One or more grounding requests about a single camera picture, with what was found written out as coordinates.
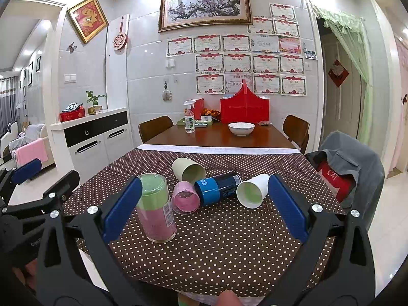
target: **barcode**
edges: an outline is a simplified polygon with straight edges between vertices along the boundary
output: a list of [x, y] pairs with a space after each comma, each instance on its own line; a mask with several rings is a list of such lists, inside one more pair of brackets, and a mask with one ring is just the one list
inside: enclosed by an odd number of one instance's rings
[[164, 217], [166, 218], [167, 226], [171, 226], [174, 222], [173, 211], [171, 210], [170, 200], [163, 206]]
[[236, 185], [241, 183], [241, 178], [238, 175], [234, 176], [234, 180], [235, 180]]

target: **transparent lid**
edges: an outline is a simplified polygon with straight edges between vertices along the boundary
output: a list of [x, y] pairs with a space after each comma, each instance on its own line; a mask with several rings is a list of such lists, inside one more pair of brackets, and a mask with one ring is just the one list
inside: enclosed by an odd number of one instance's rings
[[142, 195], [157, 193], [166, 187], [166, 179], [160, 174], [142, 174], [138, 176], [142, 182]]

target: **drawer handle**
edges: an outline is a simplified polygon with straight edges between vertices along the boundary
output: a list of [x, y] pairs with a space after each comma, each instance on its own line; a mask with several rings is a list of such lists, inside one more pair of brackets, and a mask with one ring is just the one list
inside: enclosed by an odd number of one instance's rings
[[113, 137], [116, 137], [116, 136], [118, 136], [118, 135], [121, 135], [122, 133], [124, 133], [124, 132], [126, 132], [126, 131], [127, 131], [127, 129], [121, 129], [121, 130], [119, 130], [119, 131], [116, 131], [116, 132], [114, 132], [114, 133], [111, 133], [111, 134], [109, 135], [108, 139], [112, 139]]
[[88, 150], [88, 149], [90, 149], [90, 148], [92, 148], [92, 147], [95, 147], [96, 145], [98, 145], [98, 144], [100, 144], [100, 143], [101, 143], [101, 141], [91, 142], [90, 144], [81, 147], [79, 151], [75, 152], [75, 154], [80, 154], [80, 153], [82, 153], [82, 152], [85, 152], [86, 150]]

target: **dining table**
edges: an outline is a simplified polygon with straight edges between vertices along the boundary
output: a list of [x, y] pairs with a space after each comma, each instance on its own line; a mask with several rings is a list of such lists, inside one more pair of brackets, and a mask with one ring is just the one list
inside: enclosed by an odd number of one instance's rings
[[[178, 182], [172, 163], [179, 157], [200, 163], [206, 177], [234, 171], [244, 181], [262, 173], [279, 174], [309, 203], [343, 213], [305, 156], [275, 127], [257, 125], [249, 136], [238, 137], [227, 125], [214, 123], [196, 127], [192, 134], [175, 125], [133, 149], [77, 188], [64, 204], [65, 214], [81, 214], [89, 206], [99, 206], [127, 180], [148, 172], [166, 178], [171, 196]], [[233, 290], [243, 305], [257, 305], [301, 247], [269, 197], [256, 209], [227, 197], [193, 214], [174, 216], [175, 237], [158, 244], [147, 239], [134, 210], [120, 237], [109, 246], [130, 277], [208, 305], [215, 305], [224, 290]], [[308, 287], [319, 282], [333, 241], [327, 238]], [[83, 241], [78, 245], [86, 252]]]

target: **cabinet handle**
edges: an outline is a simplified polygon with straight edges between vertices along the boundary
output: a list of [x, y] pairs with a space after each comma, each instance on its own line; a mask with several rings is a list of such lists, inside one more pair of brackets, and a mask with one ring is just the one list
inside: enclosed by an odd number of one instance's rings
[[119, 130], [119, 131], [116, 131], [116, 132], [114, 132], [114, 133], [111, 133], [111, 134], [109, 135], [108, 139], [112, 139], [113, 137], [116, 137], [116, 136], [118, 136], [118, 135], [121, 135], [122, 133], [124, 133], [124, 132], [126, 132], [126, 131], [127, 131], [127, 129], [121, 129], [121, 130]]
[[95, 147], [96, 145], [98, 145], [98, 144], [100, 144], [101, 143], [101, 141], [98, 141], [97, 143], [94, 143], [94, 144], [92, 144], [92, 145], [90, 145], [90, 146], [88, 146], [88, 147], [86, 147], [86, 148], [84, 148], [84, 147], [82, 147], [83, 149], [82, 150], [79, 150], [79, 151], [77, 151], [77, 152], [75, 152], [75, 154], [80, 154], [80, 153], [82, 153], [82, 152], [85, 152], [86, 150], [88, 150], [88, 149], [90, 149], [90, 148], [92, 148], [92, 147]]

